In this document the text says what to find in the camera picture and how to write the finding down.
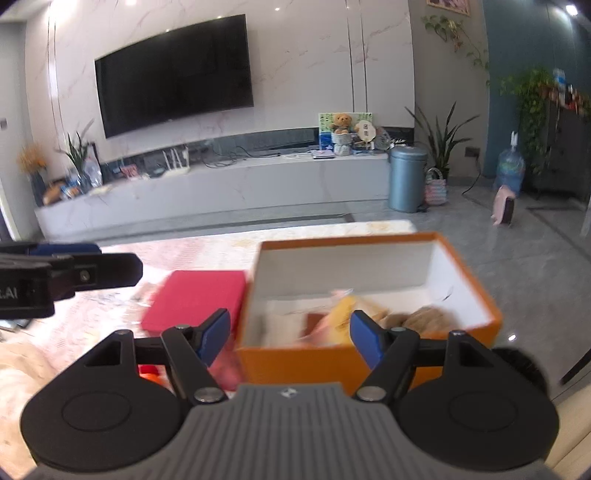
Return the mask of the brown plush toy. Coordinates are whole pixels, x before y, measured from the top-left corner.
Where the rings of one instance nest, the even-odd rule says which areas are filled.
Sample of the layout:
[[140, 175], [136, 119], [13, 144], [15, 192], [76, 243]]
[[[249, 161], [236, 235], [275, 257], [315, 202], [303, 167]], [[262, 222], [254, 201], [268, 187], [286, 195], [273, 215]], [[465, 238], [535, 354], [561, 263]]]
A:
[[449, 333], [459, 328], [451, 312], [436, 306], [424, 306], [412, 313], [378, 310], [371, 318], [384, 329], [407, 328], [422, 337]]

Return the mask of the yellow Deeyeo wet wipes pack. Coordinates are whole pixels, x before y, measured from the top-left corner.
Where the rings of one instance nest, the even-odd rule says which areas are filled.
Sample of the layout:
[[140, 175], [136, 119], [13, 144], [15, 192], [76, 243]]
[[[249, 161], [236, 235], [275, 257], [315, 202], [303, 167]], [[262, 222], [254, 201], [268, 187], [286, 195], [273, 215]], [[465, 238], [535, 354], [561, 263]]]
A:
[[363, 310], [361, 297], [346, 295], [339, 298], [304, 339], [314, 347], [351, 346], [353, 341], [349, 328], [356, 310]]

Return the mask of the lace tablecloth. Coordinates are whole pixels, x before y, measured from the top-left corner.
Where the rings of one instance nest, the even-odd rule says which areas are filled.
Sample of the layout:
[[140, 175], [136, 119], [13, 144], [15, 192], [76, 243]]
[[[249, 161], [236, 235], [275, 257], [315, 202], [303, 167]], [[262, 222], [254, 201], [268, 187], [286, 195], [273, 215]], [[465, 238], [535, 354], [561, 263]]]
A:
[[34, 466], [19, 430], [26, 402], [56, 374], [118, 329], [141, 333], [140, 319], [157, 288], [174, 270], [252, 271], [260, 243], [274, 240], [360, 237], [415, 231], [408, 220], [291, 226], [108, 246], [143, 263], [133, 287], [76, 294], [56, 305], [54, 316], [1, 334], [1, 468], [20, 479]]

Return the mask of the orange dried flowers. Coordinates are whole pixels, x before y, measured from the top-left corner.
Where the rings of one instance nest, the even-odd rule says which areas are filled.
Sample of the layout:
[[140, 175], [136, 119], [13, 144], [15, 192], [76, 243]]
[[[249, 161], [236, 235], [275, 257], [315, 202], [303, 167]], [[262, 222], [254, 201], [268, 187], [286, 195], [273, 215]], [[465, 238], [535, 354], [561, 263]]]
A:
[[41, 148], [36, 143], [24, 146], [17, 157], [17, 164], [30, 181], [36, 205], [41, 207], [46, 190], [45, 176], [47, 169], [47, 163]]

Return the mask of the orange cardboard box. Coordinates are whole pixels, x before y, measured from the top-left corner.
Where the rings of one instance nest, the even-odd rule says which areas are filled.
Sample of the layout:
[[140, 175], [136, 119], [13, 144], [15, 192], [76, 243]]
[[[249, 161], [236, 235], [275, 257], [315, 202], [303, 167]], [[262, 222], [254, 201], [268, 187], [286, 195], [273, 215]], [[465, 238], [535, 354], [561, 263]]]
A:
[[370, 372], [356, 348], [314, 347], [305, 336], [346, 295], [363, 312], [451, 312], [491, 346], [503, 315], [451, 243], [436, 232], [264, 242], [242, 306], [235, 351], [246, 382], [339, 382], [353, 393]]

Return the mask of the small plant in vase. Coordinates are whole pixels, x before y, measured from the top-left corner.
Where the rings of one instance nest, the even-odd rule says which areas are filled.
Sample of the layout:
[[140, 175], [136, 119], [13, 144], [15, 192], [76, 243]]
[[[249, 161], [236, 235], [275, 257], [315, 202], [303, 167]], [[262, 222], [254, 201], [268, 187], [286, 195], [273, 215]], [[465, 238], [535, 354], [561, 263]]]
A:
[[86, 194], [90, 189], [90, 181], [84, 173], [84, 163], [88, 157], [91, 143], [85, 139], [85, 135], [93, 123], [94, 120], [90, 120], [81, 132], [76, 131], [73, 135], [67, 134], [65, 146], [56, 149], [57, 153], [65, 155], [70, 162], [67, 168], [68, 184], [77, 186], [82, 194]]

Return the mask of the white wifi router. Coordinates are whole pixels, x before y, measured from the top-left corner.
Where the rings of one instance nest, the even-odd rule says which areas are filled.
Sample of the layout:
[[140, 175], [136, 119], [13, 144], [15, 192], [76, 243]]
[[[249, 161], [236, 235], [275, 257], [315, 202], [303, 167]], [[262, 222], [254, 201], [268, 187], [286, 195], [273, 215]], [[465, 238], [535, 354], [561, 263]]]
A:
[[171, 148], [163, 151], [162, 155], [165, 162], [163, 177], [180, 176], [189, 172], [190, 161], [186, 152], [179, 154], [175, 148]]

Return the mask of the pastel striped handbag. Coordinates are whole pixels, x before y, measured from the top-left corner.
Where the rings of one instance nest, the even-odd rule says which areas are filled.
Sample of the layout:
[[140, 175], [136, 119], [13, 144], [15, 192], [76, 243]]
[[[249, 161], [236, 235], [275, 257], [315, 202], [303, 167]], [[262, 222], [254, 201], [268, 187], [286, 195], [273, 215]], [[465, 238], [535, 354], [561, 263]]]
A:
[[425, 201], [429, 206], [442, 206], [448, 202], [448, 185], [443, 173], [430, 168], [426, 173]]

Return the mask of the white TV console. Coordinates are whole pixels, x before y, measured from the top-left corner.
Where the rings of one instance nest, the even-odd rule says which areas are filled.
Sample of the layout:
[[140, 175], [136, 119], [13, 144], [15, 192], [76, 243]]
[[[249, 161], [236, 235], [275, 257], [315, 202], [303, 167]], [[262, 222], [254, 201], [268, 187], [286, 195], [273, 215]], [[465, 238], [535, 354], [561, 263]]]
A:
[[98, 241], [192, 229], [208, 215], [385, 200], [389, 175], [385, 154], [256, 158], [219, 168], [198, 165], [170, 177], [119, 181], [103, 193], [61, 201], [35, 214], [50, 241]]

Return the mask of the pink space heater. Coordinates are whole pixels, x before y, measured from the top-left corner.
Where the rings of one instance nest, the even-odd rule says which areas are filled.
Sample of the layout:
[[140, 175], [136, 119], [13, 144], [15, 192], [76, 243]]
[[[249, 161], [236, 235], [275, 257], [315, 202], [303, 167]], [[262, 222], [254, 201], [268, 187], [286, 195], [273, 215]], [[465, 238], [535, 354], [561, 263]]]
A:
[[510, 225], [515, 210], [515, 193], [506, 185], [502, 185], [495, 196], [492, 219], [494, 225]]

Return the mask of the blue-grey trash bin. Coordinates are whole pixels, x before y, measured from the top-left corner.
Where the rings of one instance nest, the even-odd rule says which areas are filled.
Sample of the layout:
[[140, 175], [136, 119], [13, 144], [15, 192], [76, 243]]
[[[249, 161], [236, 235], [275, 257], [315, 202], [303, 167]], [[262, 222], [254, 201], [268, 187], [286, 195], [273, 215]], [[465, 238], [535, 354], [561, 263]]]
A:
[[390, 208], [416, 213], [424, 203], [428, 152], [422, 147], [401, 145], [390, 151], [389, 160]]

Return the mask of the potted plant by bin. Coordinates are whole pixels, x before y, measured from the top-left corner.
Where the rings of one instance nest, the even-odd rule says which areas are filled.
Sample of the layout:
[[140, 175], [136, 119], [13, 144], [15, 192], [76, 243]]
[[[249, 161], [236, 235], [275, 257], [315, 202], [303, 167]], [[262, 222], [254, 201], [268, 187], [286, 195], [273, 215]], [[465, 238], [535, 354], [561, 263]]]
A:
[[406, 108], [407, 112], [415, 120], [416, 126], [427, 136], [426, 147], [431, 155], [434, 167], [443, 174], [445, 180], [449, 179], [453, 151], [457, 146], [472, 140], [471, 137], [460, 137], [461, 130], [480, 118], [479, 115], [474, 115], [453, 125], [452, 119], [456, 111], [456, 106], [457, 103], [454, 102], [443, 123], [436, 116], [434, 124], [431, 124], [428, 116], [419, 105], [415, 107], [415, 112]]

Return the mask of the water jug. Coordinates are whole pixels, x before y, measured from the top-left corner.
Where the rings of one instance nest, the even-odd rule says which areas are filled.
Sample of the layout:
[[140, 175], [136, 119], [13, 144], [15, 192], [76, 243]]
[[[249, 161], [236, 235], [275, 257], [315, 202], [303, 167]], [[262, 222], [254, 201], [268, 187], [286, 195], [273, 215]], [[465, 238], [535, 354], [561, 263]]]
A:
[[504, 150], [498, 159], [497, 174], [494, 188], [509, 188], [515, 196], [519, 196], [525, 176], [526, 164], [518, 148], [519, 135], [511, 133], [510, 147]]

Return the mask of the teddy bear bouquet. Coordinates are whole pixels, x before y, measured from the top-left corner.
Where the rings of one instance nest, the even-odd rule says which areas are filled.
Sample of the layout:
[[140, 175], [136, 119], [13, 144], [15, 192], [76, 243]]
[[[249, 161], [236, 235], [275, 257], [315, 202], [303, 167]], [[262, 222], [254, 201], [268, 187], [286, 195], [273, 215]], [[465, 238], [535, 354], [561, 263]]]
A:
[[348, 113], [332, 115], [332, 145], [335, 156], [349, 156], [352, 150], [352, 117]]

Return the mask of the green climbing plant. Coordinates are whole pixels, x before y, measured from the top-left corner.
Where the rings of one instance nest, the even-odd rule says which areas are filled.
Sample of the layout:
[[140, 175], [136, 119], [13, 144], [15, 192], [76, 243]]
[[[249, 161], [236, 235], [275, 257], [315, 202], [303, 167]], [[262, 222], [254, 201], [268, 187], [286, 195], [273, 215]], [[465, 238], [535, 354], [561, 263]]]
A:
[[553, 86], [553, 78], [542, 67], [501, 80], [501, 94], [516, 99], [521, 152], [531, 175], [539, 175], [545, 168], [546, 147], [542, 133], [548, 120], [547, 100]]

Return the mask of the wall television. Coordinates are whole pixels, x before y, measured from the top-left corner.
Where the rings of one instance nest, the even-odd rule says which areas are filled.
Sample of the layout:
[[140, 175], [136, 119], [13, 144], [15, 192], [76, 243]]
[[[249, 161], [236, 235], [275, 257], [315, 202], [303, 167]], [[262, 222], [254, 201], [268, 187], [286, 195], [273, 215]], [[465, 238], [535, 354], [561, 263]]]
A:
[[96, 59], [94, 66], [107, 138], [253, 106], [243, 14], [147, 38]]

